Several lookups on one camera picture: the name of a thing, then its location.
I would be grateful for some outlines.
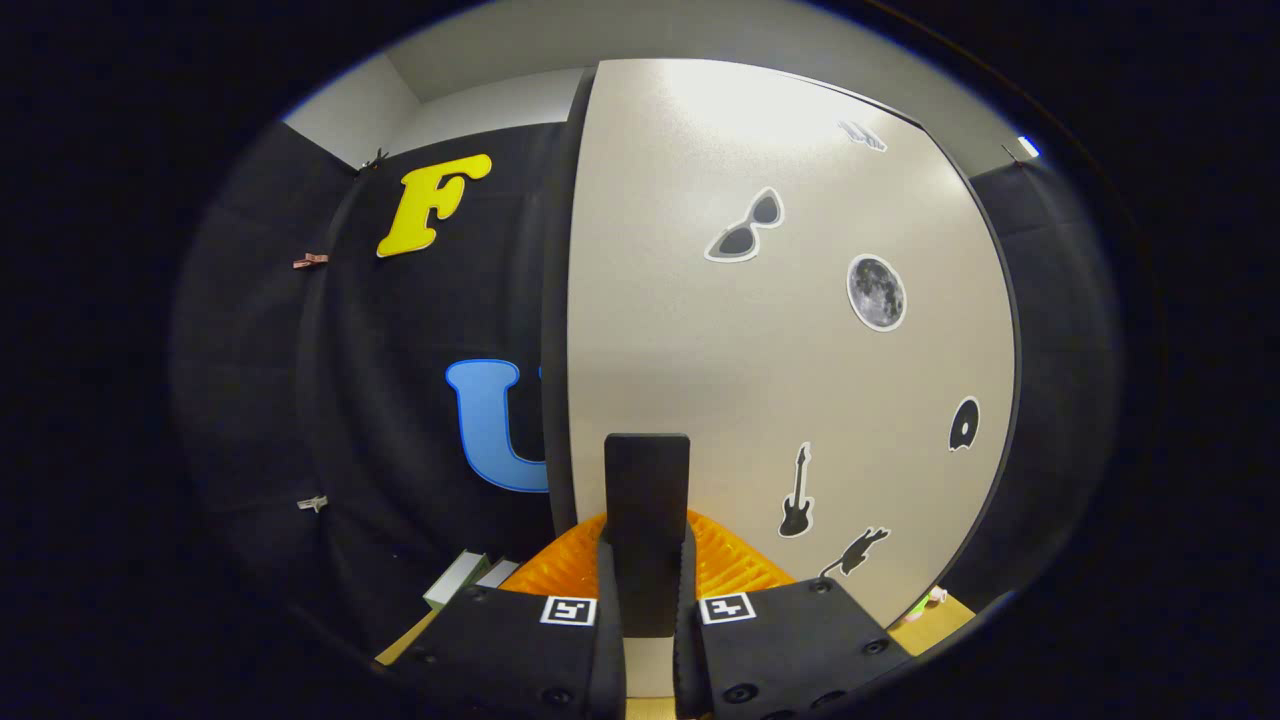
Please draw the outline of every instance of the white board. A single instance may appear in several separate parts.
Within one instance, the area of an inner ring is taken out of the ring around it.
[[[769,188],[781,220],[755,228],[753,256],[709,259]],[[855,302],[865,295],[852,297],[847,274],[864,258],[897,278],[896,318]],[[1014,354],[995,242],[919,127],[762,68],[599,65],[568,278],[579,518],[605,507],[605,436],[685,433],[690,507],[797,579],[886,528],[851,573],[829,577],[887,625],[979,515],[1009,432]],[[951,450],[970,397],[977,433]],[[785,538],[803,443],[812,524]]]

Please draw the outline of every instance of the black curtain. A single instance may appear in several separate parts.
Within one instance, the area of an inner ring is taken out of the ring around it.
[[[462,550],[527,560],[545,493],[467,465],[445,369],[516,364],[512,446],[543,459],[543,190],[563,123],[439,142],[356,170],[276,123],[210,205],[178,292],[174,402],[205,509],[248,568],[367,653],[429,610]],[[488,154],[492,172],[428,249],[378,258],[411,170]],[[330,261],[294,270],[305,252]],[[297,502],[325,496],[319,512]]]

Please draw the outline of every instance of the ceiling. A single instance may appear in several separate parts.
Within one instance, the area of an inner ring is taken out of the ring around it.
[[[942,69],[842,17],[786,0],[499,0],[387,50],[426,102],[477,85],[614,58],[710,58],[828,82],[924,124],[966,174],[1020,135]]]

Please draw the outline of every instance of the orange mesh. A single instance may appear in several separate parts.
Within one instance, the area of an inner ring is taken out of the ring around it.
[[[689,511],[698,546],[698,597],[754,592],[795,580],[723,525]],[[516,570],[502,589],[530,594],[596,597],[595,547],[604,514],[570,529]]]
[[[604,514],[579,523],[520,566],[499,585],[529,594],[596,597],[595,543],[604,529]]]

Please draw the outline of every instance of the white wall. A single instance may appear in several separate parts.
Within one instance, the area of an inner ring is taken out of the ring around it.
[[[946,72],[806,3],[499,0],[410,36],[387,55],[424,100],[604,59],[727,60],[836,85],[906,113],[968,176],[1007,164],[1001,145],[1027,156],[1021,133]]]
[[[383,145],[396,155],[463,135],[568,118],[582,68],[552,70],[481,85],[424,102]]]
[[[387,55],[371,59],[312,95],[284,122],[358,168],[419,110],[421,104]]]

